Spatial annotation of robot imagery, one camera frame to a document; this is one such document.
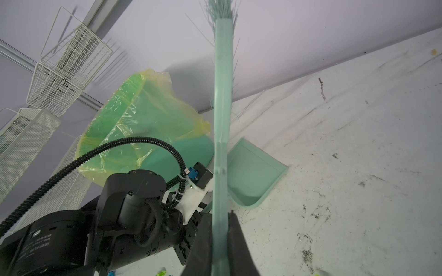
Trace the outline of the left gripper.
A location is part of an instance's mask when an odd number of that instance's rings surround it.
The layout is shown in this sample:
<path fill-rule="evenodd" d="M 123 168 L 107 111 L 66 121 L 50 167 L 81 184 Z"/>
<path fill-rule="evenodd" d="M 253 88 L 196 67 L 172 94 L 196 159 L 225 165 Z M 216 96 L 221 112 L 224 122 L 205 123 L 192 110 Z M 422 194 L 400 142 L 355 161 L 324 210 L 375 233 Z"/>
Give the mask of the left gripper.
<path fill-rule="evenodd" d="M 194 211 L 189 222 L 185 225 L 184 216 L 179 210 L 170 210 L 166 215 L 166 244 L 168 248 L 173 247 L 178 260 L 183 266 L 190 255 L 203 215 L 202 212 Z"/>

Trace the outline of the green plastic dustpan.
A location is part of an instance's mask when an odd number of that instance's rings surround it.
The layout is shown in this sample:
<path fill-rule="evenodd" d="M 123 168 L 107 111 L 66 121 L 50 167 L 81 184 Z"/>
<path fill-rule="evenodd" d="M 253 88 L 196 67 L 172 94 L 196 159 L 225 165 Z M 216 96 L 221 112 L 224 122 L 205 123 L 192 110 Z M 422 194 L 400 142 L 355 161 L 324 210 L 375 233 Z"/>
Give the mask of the green plastic dustpan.
<path fill-rule="evenodd" d="M 245 138 L 228 153 L 227 164 L 229 196 L 247 209 L 258 207 L 288 171 L 288 166 Z"/>

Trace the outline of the green hand brush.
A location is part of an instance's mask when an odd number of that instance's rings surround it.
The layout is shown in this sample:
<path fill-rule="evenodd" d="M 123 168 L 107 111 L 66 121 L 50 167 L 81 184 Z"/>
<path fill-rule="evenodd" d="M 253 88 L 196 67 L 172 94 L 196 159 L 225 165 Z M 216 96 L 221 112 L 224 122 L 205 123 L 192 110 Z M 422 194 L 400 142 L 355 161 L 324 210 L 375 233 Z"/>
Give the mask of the green hand brush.
<path fill-rule="evenodd" d="M 233 95 L 234 27 L 237 14 L 231 1 L 207 1 L 206 11 L 215 38 L 214 75 L 214 193 L 212 200 L 211 276 L 230 275 L 227 233 L 227 143 Z"/>

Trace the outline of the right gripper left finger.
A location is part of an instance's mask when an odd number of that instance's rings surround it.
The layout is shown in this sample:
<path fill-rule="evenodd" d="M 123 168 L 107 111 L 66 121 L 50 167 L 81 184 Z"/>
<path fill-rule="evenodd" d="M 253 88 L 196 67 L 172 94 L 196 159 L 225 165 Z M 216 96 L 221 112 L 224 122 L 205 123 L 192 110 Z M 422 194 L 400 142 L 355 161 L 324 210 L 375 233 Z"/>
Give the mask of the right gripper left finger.
<path fill-rule="evenodd" d="M 212 214 L 205 213 L 181 276 L 210 276 L 212 270 Z"/>

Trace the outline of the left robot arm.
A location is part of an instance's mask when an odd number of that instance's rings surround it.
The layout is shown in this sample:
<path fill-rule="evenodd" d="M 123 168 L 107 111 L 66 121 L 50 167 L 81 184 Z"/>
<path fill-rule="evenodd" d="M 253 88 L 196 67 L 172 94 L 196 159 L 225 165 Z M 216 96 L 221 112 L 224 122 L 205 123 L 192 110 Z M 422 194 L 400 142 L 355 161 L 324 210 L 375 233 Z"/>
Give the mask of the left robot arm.
<path fill-rule="evenodd" d="M 173 248 L 185 264 L 202 215 L 189 221 L 161 209 L 166 182 L 149 170 L 107 178 L 101 195 L 77 210 L 46 215 L 1 244 L 3 276 L 107 275 Z"/>

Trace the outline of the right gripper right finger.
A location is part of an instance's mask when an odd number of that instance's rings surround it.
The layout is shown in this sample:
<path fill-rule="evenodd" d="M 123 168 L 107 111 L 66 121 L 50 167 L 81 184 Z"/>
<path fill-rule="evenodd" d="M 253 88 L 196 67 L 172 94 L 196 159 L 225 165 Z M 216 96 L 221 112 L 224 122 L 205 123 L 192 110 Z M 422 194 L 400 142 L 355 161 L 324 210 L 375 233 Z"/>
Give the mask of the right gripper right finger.
<path fill-rule="evenodd" d="M 231 276 L 260 275 L 248 249 L 239 219 L 234 212 L 229 213 L 227 250 Z"/>

